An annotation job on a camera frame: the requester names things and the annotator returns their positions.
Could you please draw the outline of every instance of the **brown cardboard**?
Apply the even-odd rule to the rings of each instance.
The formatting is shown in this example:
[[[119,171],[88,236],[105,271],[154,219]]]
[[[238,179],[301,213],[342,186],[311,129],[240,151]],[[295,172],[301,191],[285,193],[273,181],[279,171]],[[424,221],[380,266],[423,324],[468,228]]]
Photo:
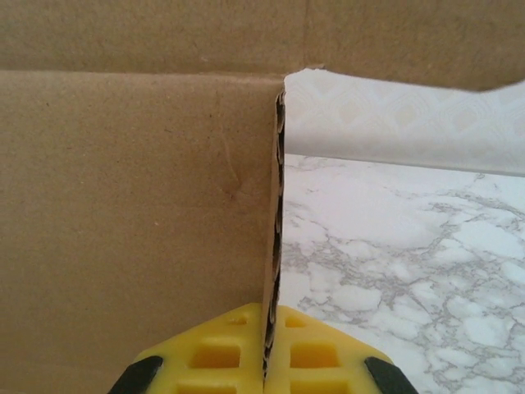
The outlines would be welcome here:
[[[74,369],[104,392],[142,349],[262,300],[282,79],[0,80],[3,388],[96,392],[55,375]]]
[[[306,66],[490,89],[525,77],[519,0],[2,0],[2,69],[135,73]]]
[[[268,353],[282,75],[525,76],[513,0],[2,0],[0,15],[0,392],[105,392],[143,348],[253,301]]]

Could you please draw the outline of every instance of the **cardboard flap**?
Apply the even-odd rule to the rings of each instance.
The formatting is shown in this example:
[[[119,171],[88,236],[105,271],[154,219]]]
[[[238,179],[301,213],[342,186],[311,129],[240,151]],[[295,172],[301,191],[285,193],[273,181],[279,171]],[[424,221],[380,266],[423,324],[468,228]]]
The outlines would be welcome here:
[[[1,66],[287,74],[490,89],[525,78],[515,0],[2,0]]]
[[[106,377],[261,302],[280,78],[2,71],[0,81],[2,362]],[[0,382],[13,382],[9,370]]]

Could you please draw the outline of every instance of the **corrugated cardboard edge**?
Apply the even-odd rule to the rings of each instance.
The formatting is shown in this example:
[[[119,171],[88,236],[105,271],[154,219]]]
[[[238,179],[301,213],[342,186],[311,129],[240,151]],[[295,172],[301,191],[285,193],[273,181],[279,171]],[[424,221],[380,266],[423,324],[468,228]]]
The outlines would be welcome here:
[[[281,249],[282,249],[282,215],[283,195],[285,186],[285,91],[283,90],[276,99],[276,155],[277,193],[273,213],[272,226],[272,264],[268,264],[265,277],[262,323],[264,333],[264,354],[262,358],[262,371],[266,379],[268,362],[272,353],[273,339],[276,328],[276,310],[279,301],[279,287],[281,284]]]

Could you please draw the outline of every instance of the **square hole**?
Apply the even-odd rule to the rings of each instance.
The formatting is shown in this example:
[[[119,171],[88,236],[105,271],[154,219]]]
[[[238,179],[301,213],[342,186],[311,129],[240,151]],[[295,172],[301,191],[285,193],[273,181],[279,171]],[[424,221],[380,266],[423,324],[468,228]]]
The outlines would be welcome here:
[[[298,342],[290,349],[291,368],[335,368],[339,366],[337,349],[330,342]]]
[[[206,387],[194,384],[178,384],[176,394],[237,394],[232,386]]]
[[[292,382],[290,394],[351,394],[346,382]]]
[[[190,368],[238,368],[240,347],[237,345],[201,344],[189,362]]]
[[[227,323],[231,326],[244,326],[248,323],[248,319],[246,316],[237,316],[235,318],[229,318]]]
[[[306,327],[306,323],[294,316],[288,316],[285,320],[285,326],[288,328],[302,328]]]

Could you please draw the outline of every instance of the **white marble countertop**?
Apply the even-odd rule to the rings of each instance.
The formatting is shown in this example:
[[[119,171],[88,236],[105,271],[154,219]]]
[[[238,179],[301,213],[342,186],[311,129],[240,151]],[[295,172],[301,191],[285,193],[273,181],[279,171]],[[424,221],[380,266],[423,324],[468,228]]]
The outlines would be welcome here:
[[[281,304],[423,393],[525,392],[525,178],[286,157]]]

